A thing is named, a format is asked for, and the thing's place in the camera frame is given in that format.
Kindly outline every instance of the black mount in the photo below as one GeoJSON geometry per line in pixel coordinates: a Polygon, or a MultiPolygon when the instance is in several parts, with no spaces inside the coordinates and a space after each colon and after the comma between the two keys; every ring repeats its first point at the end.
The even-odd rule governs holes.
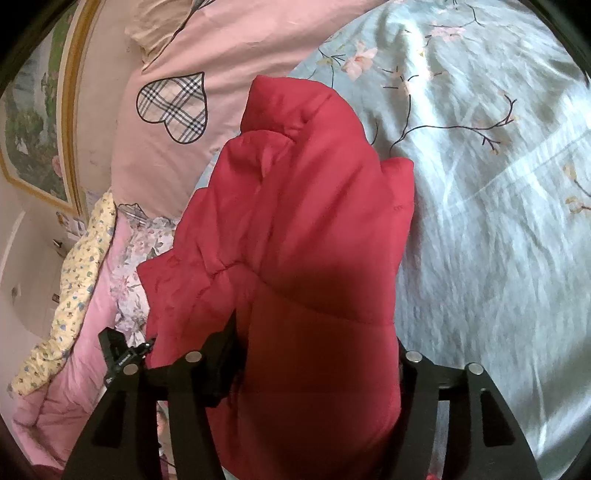
{"type": "MultiPolygon", "coordinates": [[[[235,312],[223,332],[169,367],[145,368],[153,341],[127,349],[119,332],[106,329],[100,335],[109,387],[72,451],[63,480],[161,480],[159,400],[168,401],[178,479],[223,480],[205,408],[228,396],[245,365],[235,312]]],[[[541,480],[523,432],[481,365],[441,367],[402,344],[400,365],[402,412],[379,480],[426,479],[439,401],[450,403],[442,480],[541,480]]],[[[588,480],[590,447],[587,442],[561,480],[588,480]]]]}

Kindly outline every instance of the metal screw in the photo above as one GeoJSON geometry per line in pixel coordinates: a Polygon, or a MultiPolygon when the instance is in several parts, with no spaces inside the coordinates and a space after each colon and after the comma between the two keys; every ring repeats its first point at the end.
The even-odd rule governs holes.
{"type": "Polygon", "coordinates": [[[198,351],[189,352],[185,355],[185,360],[190,364],[196,364],[197,362],[200,362],[202,358],[203,355],[198,351]]]}
{"type": "Polygon", "coordinates": [[[423,356],[419,352],[415,352],[414,350],[407,352],[406,357],[409,362],[412,362],[414,364],[419,363],[423,359],[423,356]]]}
{"type": "Polygon", "coordinates": [[[136,364],[129,364],[123,367],[123,373],[125,375],[135,375],[139,370],[139,367],[136,364]]]}
{"type": "Polygon", "coordinates": [[[484,368],[481,364],[469,364],[468,370],[474,375],[482,375],[484,373],[484,368]]]}

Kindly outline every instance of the floral fabric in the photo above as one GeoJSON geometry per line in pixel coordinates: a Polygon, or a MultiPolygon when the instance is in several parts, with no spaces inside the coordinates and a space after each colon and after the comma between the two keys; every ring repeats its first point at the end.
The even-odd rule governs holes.
{"type": "Polygon", "coordinates": [[[90,303],[100,266],[115,231],[116,208],[111,191],[96,203],[86,235],[70,250],[61,268],[60,304],[49,340],[39,343],[8,387],[28,395],[49,383],[66,364],[90,303]]]}
{"type": "Polygon", "coordinates": [[[113,272],[111,295],[117,304],[115,328],[125,334],[129,346],[145,341],[145,325],[150,307],[139,280],[137,266],[170,250],[178,220],[156,218],[130,219],[132,236],[123,263],[113,272]]]}
{"type": "Polygon", "coordinates": [[[591,90],[526,3],[391,0],[290,76],[333,87],[380,158],[415,162],[397,334],[481,363],[554,480],[591,424],[591,90]]]}

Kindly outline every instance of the yellow floral blanket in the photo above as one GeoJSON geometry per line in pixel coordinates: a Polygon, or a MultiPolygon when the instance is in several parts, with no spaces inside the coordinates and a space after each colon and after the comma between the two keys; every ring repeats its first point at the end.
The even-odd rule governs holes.
{"type": "Polygon", "coordinates": [[[24,361],[9,390],[27,395],[49,383],[66,364],[82,328],[100,266],[115,231],[116,207],[111,191],[96,203],[86,235],[78,240],[61,269],[60,304],[49,340],[39,343],[24,361]]]}

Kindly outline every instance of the plaid heart pattern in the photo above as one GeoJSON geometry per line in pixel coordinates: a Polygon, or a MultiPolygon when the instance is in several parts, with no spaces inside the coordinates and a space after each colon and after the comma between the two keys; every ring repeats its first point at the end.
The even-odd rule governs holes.
{"type": "Polygon", "coordinates": [[[164,124],[178,143],[198,140],[207,127],[204,72],[150,82],[138,93],[138,115],[149,124],[164,124]]]}

